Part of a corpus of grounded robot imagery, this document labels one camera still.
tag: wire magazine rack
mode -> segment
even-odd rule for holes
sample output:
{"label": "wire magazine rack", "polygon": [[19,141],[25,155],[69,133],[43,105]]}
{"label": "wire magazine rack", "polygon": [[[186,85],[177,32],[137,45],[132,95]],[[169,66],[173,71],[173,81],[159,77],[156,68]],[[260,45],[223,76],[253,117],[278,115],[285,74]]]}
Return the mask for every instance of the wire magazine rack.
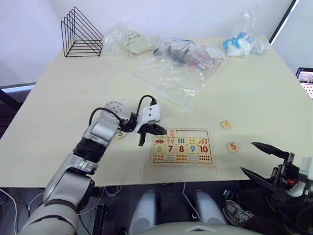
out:
{"label": "wire magazine rack", "polygon": [[75,6],[61,21],[65,57],[100,56],[102,34]]}

